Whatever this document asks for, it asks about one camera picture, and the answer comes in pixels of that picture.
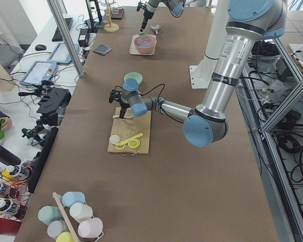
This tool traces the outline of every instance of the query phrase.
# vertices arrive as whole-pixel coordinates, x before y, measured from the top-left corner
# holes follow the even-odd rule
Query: pink bowl
[[[152,54],[155,51],[157,40],[151,35],[141,35],[133,41],[136,49],[141,54]]]

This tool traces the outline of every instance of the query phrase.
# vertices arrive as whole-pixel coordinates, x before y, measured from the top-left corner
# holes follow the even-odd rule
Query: human hand
[[[0,120],[1,119],[5,120],[2,124],[2,131],[9,129],[12,126],[12,120],[9,117],[0,117]]]

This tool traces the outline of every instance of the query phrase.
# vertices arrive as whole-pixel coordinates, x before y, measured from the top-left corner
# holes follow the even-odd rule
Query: black thermos
[[[5,147],[0,145],[0,162],[5,165],[19,165],[21,160]]]

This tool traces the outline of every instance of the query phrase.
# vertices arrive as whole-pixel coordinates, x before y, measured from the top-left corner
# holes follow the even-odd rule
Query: white desk
[[[74,17],[65,15],[65,17],[73,17],[73,25],[70,30],[71,37],[74,43],[77,43],[79,30],[76,30],[76,27],[83,23],[82,17]],[[52,42],[52,37],[56,29],[56,23],[54,18],[51,18],[34,42],[30,45],[28,50],[24,55],[28,55],[31,53],[41,53],[41,52],[52,52],[58,42]],[[91,34],[90,42],[95,38],[95,34]],[[36,51],[35,46],[38,44],[46,45],[47,49],[44,51]],[[46,61],[49,57],[48,53],[43,54],[34,54],[29,55],[21,59],[21,61],[16,65],[12,73],[14,72],[26,72],[31,67],[31,65],[35,61]],[[71,94],[73,94],[74,87],[76,85],[78,75],[74,67],[70,67],[73,64],[69,64],[68,66],[58,66],[58,70],[61,70],[65,67],[69,67],[64,71],[59,73],[60,77],[56,81],[56,84],[64,85],[61,88],[69,89]],[[17,80],[21,80],[24,74],[15,74],[14,78]],[[20,91],[27,92],[24,90],[25,86],[20,87]],[[26,96],[23,101],[29,105],[29,107],[20,101],[20,97],[18,96],[19,89],[17,86],[11,92],[2,92],[0,91],[0,103],[11,103],[11,104],[0,104],[0,110],[8,115],[12,121],[13,126],[5,131],[6,137],[1,141],[1,145],[6,149],[10,150],[12,153],[17,155],[22,162],[32,159],[38,151],[40,151],[40,146],[37,145],[35,147],[31,146],[32,139],[22,138],[22,128],[32,129],[36,125],[36,119],[39,118],[40,114],[36,113],[39,108],[39,105],[33,103],[31,96]],[[32,96],[35,103],[37,103],[40,98],[36,96]],[[0,163],[0,170],[3,170],[6,166]],[[0,235],[0,242],[11,242],[14,240],[14,236],[2,236]]]

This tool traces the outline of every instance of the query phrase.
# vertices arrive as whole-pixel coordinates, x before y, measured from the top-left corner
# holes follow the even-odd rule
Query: blue joint cap
[[[131,111],[135,116],[143,116],[148,112],[148,108],[145,104],[143,103],[136,103],[131,106]]]
[[[176,6],[175,8],[173,8],[173,14],[178,17],[182,14],[184,8],[181,5]]]
[[[264,39],[274,39],[274,38],[281,37],[281,36],[283,36],[283,34],[285,34],[285,29],[286,29],[286,27],[283,27],[280,29],[266,32],[264,34]]]
[[[236,22],[249,22],[265,14],[272,7],[274,2],[275,0],[230,0],[228,4],[228,13]]]
[[[198,115],[192,115],[185,120],[183,133],[187,141],[197,147],[208,146],[213,142],[212,127]]]
[[[136,79],[128,78],[128,79],[125,80],[125,82],[123,83],[123,88],[124,88],[126,91],[133,92],[133,91],[138,90],[138,83],[137,83]]]

